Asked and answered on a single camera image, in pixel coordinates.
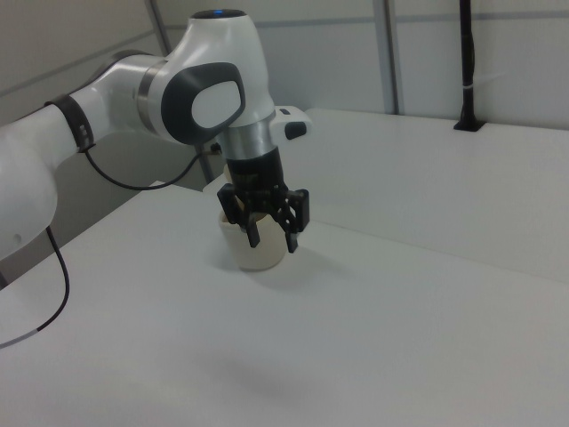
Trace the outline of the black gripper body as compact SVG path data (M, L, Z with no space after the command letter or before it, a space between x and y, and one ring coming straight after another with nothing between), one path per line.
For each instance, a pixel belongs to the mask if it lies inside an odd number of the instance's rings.
M224 198L235 197L245 191L262 192L272 201L285 201L285 181L279 149L272 149L260 157L227 161L232 189L224 190Z

